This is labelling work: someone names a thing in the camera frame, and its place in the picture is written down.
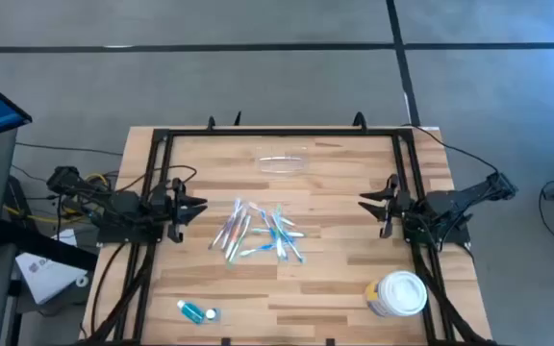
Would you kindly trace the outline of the black aluminium table frame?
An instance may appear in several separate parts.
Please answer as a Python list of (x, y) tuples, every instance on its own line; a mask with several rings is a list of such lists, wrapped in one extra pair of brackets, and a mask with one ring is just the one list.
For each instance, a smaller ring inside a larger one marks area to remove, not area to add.
[[(261, 172), (259, 146), (308, 148), (307, 169), (295, 174)], [(484, 346), (491, 337), (471, 257), (452, 246), (423, 262), (445, 279), (453, 304), (469, 319), (462, 332), (449, 324), (436, 301), (412, 317), (379, 317), (366, 305), (365, 287), (396, 270), (414, 270), (415, 248), (401, 234), (379, 236), (379, 227), (358, 205), (360, 194), (390, 174), (415, 195), (452, 184), (444, 150), (407, 128), (371, 127), (134, 127), (117, 182), (144, 192), (166, 178), (185, 175), (190, 195), (208, 206), (183, 229), (184, 240), (141, 247), (147, 286), (137, 292), (123, 320), (123, 334), (106, 319), (125, 288), (132, 251), (104, 246), (95, 268), (79, 346), (433, 345)], [(305, 258), (278, 261), (261, 252), (227, 263), (209, 250), (237, 199), (283, 208), (307, 233), (297, 241)], [(179, 300), (220, 319), (196, 325)]]

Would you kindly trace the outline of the blue mouthwash bottle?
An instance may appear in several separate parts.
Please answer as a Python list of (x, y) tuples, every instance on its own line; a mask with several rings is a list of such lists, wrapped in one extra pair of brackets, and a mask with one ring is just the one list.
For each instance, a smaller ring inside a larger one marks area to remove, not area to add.
[(180, 312), (192, 323), (201, 325), (205, 322), (206, 315), (204, 310), (196, 306), (194, 303), (185, 300), (179, 300), (177, 307)]

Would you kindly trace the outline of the white printed box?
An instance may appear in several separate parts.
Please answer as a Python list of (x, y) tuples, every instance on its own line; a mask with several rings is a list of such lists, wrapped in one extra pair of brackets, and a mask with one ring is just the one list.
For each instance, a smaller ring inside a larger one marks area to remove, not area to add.
[(69, 286), (76, 285), (77, 278), (88, 277), (87, 270), (29, 253), (18, 255), (15, 261), (37, 305), (45, 304)]

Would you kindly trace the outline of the blue toothbrush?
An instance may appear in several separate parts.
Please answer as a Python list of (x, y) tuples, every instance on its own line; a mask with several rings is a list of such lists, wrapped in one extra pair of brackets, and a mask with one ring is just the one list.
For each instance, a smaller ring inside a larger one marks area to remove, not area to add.
[(272, 213), (271, 217), (273, 219), (273, 222), (274, 222), (276, 228), (278, 229), (279, 233), (281, 234), (281, 237), (289, 245), (289, 247), (291, 248), (291, 250), (293, 251), (293, 253), (297, 257), (299, 262), (305, 263), (305, 261), (306, 261), (305, 258), (300, 254), (300, 252), (298, 251), (298, 249), (295, 247), (294, 243), (290, 239), (290, 236), (288, 235), (288, 233), (283, 229), (282, 223), (281, 223), (281, 218), (279, 217), (279, 215), (275, 214), (275, 213)]
[(247, 204), (248, 208), (253, 210), (255, 213), (257, 213), (262, 221), (264, 222), (264, 225), (260, 229), (270, 229), (270, 234), (256, 234), (256, 235), (269, 235), (272, 239), (273, 243), (277, 242), (277, 235), (275, 231), (273, 230), (270, 222), (268, 221), (268, 217), (266, 214), (266, 211), (264, 209), (261, 209), (257, 204), (249, 202)]
[(269, 251), (269, 250), (273, 250), (274, 248), (276, 247), (276, 243), (269, 243), (269, 244), (265, 244), (265, 245), (262, 245), (262, 246), (259, 246), (257, 248), (254, 248), (254, 249), (248, 249), (248, 250), (243, 250), (239, 253), (239, 257), (248, 257), (254, 253), (258, 253), (258, 252), (261, 252), (261, 251)]

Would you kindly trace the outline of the yellow wipes canister white lid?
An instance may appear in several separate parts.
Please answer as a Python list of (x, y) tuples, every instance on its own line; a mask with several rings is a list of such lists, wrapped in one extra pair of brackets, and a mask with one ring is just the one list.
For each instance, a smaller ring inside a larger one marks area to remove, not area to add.
[(395, 271), (365, 288), (365, 301), (370, 310), (382, 317), (409, 317), (426, 307), (425, 283), (409, 271)]

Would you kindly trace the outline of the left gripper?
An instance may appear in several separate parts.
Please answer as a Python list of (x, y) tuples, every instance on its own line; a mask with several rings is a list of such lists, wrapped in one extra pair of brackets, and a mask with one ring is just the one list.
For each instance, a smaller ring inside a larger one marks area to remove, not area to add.
[(158, 183), (150, 193), (149, 202), (156, 221), (167, 221), (167, 237), (175, 243), (182, 243), (183, 233), (180, 224), (188, 225), (207, 206), (207, 199), (183, 194), (184, 185), (179, 178)]

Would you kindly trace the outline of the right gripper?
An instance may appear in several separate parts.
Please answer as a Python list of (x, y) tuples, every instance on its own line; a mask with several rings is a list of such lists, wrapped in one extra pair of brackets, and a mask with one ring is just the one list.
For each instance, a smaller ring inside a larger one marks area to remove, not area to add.
[(396, 174), (388, 177), (386, 187), (377, 192), (361, 193), (361, 197), (381, 202), (385, 201), (384, 207), (371, 205), (366, 202), (359, 202), (358, 205), (367, 210), (378, 222), (384, 222), (380, 231), (381, 238), (392, 236), (392, 219), (402, 218), (405, 211), (411, 208), (413, 199), (408, 190), (399, 188), (399, 178)]

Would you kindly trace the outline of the black table leg bar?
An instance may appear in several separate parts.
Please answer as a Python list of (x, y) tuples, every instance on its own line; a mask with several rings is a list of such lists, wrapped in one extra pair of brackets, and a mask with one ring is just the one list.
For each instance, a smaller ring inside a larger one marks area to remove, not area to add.
[(91, 252), (26, 230), (6, 220), (0, 221), (0, 243), (13, 244), (20, 252), (87, 271), (93, 271), (98, 260)]

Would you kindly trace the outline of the clear acrylic toothbrush holder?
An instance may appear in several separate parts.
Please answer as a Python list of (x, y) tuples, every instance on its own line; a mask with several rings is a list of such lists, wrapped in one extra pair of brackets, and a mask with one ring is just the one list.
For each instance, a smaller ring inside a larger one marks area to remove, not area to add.
[(264, 173), (300, 173), (308, 166), (308, 148), (291, 145), (259, 146), (255, 151), (255, 163)]

